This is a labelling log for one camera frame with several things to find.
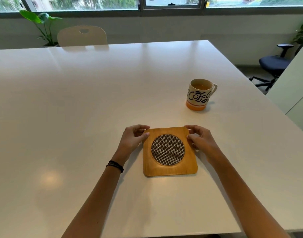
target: potted plant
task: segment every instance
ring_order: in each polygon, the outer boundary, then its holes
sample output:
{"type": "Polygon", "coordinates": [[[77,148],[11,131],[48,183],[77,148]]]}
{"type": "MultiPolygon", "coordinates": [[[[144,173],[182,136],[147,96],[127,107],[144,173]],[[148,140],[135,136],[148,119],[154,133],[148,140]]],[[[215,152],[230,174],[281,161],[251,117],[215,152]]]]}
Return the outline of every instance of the potted plant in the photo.
{"type": "Polygon", "coordinates": [[[58,42],[54,41],[52,37],[51,24],[53,21],[57,19],[62,19],[61,17],[51,17],[46,12],[40,13],[39,15],[35,14],[34,12],[30,12],[26,10],[21,10],[19,12],[27,20],[32,21],[36,25],[38,30],[42,33],[42,35],[39,36],[38,38],[47,41],[44,47],[55,47],[56,45],[58,45],[58,42]],[[42,29],[38,26],[39,24],[43,24],[45,31],[42,31],[42,29]]]}
{"type": "Polygon", "coordinates": [[[300,49],[303,47],[303,24],[301,25],[300,29],[297,30],[297,35],[292,40],[293,42],[298,43],[300,46],[298,47],[296,54],[300,51],[300,49]]]}

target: black and white woven pattern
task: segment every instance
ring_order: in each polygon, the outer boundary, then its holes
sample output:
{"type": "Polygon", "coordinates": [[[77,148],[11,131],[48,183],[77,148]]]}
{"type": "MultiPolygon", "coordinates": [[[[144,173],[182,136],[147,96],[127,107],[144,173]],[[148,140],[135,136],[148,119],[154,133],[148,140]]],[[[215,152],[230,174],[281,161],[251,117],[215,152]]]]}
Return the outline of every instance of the black and white woven pattern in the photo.
{"type": "Polygon", "coordinates": [[[175,165],[184,157],[185,146],[174,135],[160,135],[151,144],[151,153],[160,164],[175,165]]]}

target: left hand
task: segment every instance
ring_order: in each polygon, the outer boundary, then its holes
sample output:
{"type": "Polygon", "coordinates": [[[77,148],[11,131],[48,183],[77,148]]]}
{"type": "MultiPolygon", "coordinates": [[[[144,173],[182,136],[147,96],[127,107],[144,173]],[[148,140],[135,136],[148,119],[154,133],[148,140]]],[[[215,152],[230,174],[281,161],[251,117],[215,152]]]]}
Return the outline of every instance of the left hand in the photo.
{"type": "Polygon", "coordinates": [[[145,129],[149,129],[148,125],[137,124],[125,128],[118,148],[112,158],[113,161],[118,162],[124,166],[130,154],[138,147],[138,145],[149,137],[149,133],[143,134],[145,129]]]}

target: wooden tray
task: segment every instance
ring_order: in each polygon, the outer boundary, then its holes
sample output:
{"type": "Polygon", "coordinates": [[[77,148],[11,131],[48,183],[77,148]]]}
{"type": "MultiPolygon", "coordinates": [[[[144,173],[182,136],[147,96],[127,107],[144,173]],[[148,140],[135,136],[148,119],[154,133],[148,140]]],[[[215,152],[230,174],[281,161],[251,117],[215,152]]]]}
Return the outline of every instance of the wooden tray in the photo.
{"type": "Polygon", "coordinates": [[[188,175],[198,171],[186,127],[153,128],[145,132],[150,133],[143,147],[145,176],[188,175]]]}

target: hand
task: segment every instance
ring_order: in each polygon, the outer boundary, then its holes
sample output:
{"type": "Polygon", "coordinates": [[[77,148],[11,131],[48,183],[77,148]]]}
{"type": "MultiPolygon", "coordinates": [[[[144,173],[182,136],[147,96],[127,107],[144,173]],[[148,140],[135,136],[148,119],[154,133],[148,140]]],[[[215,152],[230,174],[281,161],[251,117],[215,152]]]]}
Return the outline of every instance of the hand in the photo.
{"type": "Polygon", "coordinates": [[[143,134],[148,125],[137,124],[125,128],[118,148],[112,158],[113,161],[118,162],[124,166],[130,154],[137,148],[137,146],[149,137],[149,133],[143,134]]]}
{"type": "Polygon", "coordinates": [[[224,157],[224,154],[215,142],[210,130],[197,125],[185,125],[189,129],[189,135],[187,138],[192,140],[193,147],[201,150],[207,156],[207,160],[210,163],[212,160],[219,157],[224,157]]]}

